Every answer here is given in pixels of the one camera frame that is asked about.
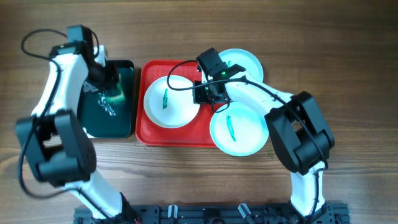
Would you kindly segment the green yellow sponge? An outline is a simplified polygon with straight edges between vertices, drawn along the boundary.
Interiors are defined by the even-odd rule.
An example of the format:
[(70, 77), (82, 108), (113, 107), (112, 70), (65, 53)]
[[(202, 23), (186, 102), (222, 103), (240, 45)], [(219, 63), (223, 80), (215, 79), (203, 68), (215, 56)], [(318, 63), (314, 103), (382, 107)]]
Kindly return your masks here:
[(105, 94), (105, 101), (107, 103), (120, 103), (125, 100), (124, 90), (121, 85), (121, 74), (119, 74), (119, 82), (116, 84), (116, 89), (111, 93)]

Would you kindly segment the light blue plate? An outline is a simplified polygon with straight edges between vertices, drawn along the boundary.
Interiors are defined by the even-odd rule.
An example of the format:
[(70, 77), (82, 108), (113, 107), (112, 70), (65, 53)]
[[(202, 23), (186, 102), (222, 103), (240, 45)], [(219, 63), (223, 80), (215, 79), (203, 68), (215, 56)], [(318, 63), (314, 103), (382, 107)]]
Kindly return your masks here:
[(214, 144), (231, 156), (249, 156), (267, 142), (269, 131), (265, 119), (242, 103), (223, 105), (210, 121)]
[(257, 81), (264, 81), (264, 70), (255, 55), (244, 49), (227, 49), (219, 53), (228, 67), (238, 64), (246, 69)]

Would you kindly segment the white plate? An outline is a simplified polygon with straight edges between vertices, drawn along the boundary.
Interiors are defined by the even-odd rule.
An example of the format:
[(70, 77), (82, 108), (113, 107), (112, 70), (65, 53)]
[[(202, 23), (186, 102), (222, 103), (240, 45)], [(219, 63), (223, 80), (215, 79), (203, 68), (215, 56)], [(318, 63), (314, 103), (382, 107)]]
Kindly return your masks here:
[(199, 104), (187, 88), (193, 83), (182, 76), (172, 75), (156, 79), (144, 95), (144, 111), (149, 119), (162, 128), (180, 128), (198, 114)]

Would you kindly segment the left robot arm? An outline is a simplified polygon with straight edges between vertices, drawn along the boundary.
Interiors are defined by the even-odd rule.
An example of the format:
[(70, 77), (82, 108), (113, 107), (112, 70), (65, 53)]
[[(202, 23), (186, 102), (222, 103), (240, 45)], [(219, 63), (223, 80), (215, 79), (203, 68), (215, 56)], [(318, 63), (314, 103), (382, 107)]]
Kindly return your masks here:
[(30, 197), (46, 199), (71, 192), (97, 220), (139, 223), (121, 192), (96, 169), (96, 153), (76, 116), (82, 92), (104, 92), (121, 84), (118, 66), (107, 59), (96, 34), (71, 26), (68, 42), (54, 46), (44, 60), (50, 73), (38, 105), (29, 118), (16, 123), (22, 146), (17, 174)]

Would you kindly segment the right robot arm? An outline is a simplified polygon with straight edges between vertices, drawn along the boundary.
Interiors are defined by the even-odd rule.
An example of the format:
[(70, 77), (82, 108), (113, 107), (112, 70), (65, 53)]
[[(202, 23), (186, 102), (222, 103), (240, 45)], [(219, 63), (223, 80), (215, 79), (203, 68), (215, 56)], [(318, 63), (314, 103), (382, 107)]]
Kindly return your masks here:
[(262, 116), (278, 159), (292, 174), (290, 203), (308, 222), (320, 217), (325, 204), (322, 175), (335, 139), (315, 98), (306, 91), (293, 95), (259, 82), (243, 66), (227, 65), (214, 48), (196, 61), (206, 82), (195, 82), (194, 102), (242, 103)]

